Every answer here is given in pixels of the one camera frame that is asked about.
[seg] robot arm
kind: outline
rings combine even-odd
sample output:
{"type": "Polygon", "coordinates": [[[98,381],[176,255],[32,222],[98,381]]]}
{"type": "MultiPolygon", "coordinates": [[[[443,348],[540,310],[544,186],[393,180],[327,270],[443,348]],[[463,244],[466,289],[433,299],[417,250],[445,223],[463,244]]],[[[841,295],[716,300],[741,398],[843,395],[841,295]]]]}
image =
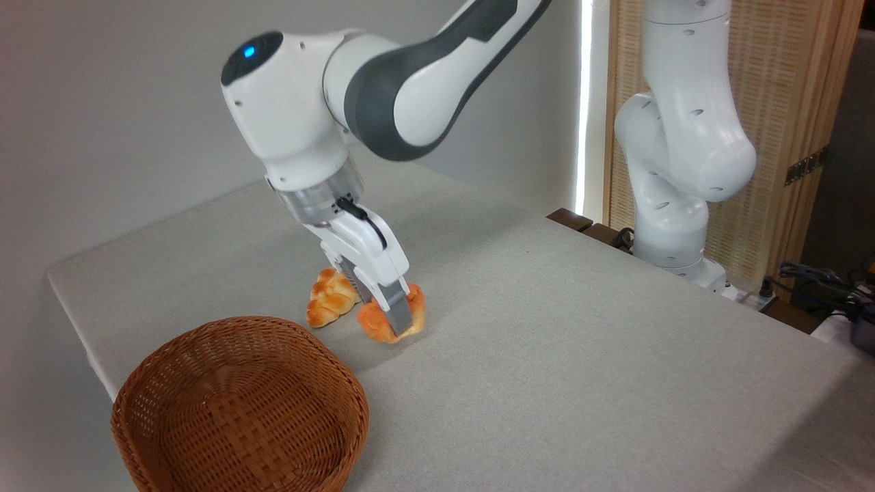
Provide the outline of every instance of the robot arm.
{"type": "Polygon", "coordinates": [[[616,136],[635,196],[634,254],[713,290],[728,286],[704,258],[707,201],[753,175],[728,73],[731,0],[645,0],[644,78],[651,92],[620,109],[616,136]]]}
{"type": "Polygon", "coordinates": [[[412,46],[357,31],[267,32],[222,69],[227,106],[266,180],[396,334],[410,325],[409,262],[389,225],[358,203],[361,178],[343,129],[390,160],[432,151],[549,3],[469,0],[437,36],[412,46]]]}

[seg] table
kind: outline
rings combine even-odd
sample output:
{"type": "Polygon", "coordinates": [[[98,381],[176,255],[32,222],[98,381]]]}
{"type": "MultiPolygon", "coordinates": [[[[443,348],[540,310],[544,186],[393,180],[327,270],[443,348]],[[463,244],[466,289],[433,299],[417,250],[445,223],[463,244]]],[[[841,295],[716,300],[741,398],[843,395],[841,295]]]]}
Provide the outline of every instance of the table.
{"type": "MultiPolygon", "coordinates": [[[[501,197],[354,152],[427,324],[396,346],[351,315],[316,332],[370,404],[348,489],[875,488],[875,368],[501,197]]],[[[204,322],[303,324],[327,265],[259,183],[49,278],[113,397],[204,322]]]]}

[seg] brown woven basket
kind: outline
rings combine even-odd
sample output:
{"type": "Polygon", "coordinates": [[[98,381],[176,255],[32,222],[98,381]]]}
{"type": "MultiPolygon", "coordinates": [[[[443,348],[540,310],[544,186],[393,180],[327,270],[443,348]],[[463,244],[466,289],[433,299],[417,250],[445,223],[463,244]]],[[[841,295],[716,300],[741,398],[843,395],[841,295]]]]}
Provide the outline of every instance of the brown woven basket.
{"type": "Polygon", "coordinates": [[[147,357],[115,399],[112,430],[140,490],[340,490],[368,402],[306,329],[229,318],[147,357]]]}

